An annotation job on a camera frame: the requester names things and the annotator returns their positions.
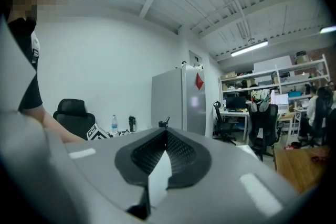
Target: black t-shirt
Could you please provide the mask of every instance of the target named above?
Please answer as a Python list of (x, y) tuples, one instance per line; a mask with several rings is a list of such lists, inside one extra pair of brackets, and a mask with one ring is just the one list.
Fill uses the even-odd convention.
[(25, 92), (25, 95), (21, 100), (19, 111), (22, 112), (23, 109), (33, 109), (42, 105), (42, 99), (37, 82), (38, 60), (34, 61), (33, 63), (33, 52), (31, 49), (32, 32), (35, 29), (36, 22), (29, 19), (24, 20), (23, 18), (19, 18), (10, 22), (8, 26), (21, 51), (24, 53), (30, 64), (36, 70), (36, 75), (34, 76), (29, 87), (27, 88), (27, 91)]

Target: tube light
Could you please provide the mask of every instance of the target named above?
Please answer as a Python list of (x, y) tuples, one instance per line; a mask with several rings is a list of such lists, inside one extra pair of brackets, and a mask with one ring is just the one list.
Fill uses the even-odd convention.
[(320, 30), (320, 34), (336, 31), (336, 26), (323, 27)]
[(255, 45), (253, 45), (253, 46), (250, 46), (250, 47), (248, 47), (248, 48), (245, 48), (245, 49), (242, 49), (242, 50), (239, 50), (239, 51), (232, 52), (232, 53), (231, 53), (231, 56), (234, 57), (234, 56), (237, 56), (237, 55), (240, 55), (240, 54), (244, 54), (244, 53), (246, 53), (246, 52), (248, 52), (248, 51), (255, 50), (255, 49), (259, 49), (259, 48), (264, 47), (264, 46), (267, 46), (267, 45), (268, 45), (268, 41), (266, 40), (266, 41), (257, 43), (257, 44), (255, 44)]

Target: shirt sleeve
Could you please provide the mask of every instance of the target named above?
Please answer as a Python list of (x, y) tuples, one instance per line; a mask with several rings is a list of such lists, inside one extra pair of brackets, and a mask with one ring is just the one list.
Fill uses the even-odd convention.
[(313, 112), (315, 110), (315, 106), (316, 106), (316, 98), (311, 98), (309, 100), (309, 104), (308, 104), (308, 108), (307, 108), (307, 117), (311, 118), (311, 116), (313, 115)]
[(20, 107), (22, 109), (34, 109), (40, 105), (42, 105), (42, 99), (38, 87), (37, 73), (36, 73), (36, 75), (34, 76), (33, 80), (31, 81), (30, 85), (26, 90), (24, 97), (22, 98)]

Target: black monitor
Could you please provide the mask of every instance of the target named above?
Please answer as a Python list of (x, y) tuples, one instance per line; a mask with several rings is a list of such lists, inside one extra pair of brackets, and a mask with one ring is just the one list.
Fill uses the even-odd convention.
[(227, 97), (226, 98), (227, 109), (244, 109), (246, 108), (245, 97)]

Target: brick wall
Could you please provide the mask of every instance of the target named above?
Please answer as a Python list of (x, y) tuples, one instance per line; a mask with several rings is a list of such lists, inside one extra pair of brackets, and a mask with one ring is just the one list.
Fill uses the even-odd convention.
[[(309, 60), (316, 61), (319, 59), (322, 59), (322, 54), (324, 54), (328, 68), (329, 68), (329, 73), (330, 73), (330, 79), (334, 84), (336, 83), (336, 46), (332, 47), (327, 47), (323, 49), (318, 49), (318, 50), (312, 50), (312, 51), (307, 51), (307, 55)], [(295, 64), (295, 55), (290, 56), (293, 65)], [(295, 74), (302, 74), (302, 72), (305, 73), (312, 73), (315, 72), (315, 68), (310, 68), (307, 70), (299, 70), (296, 71)]]

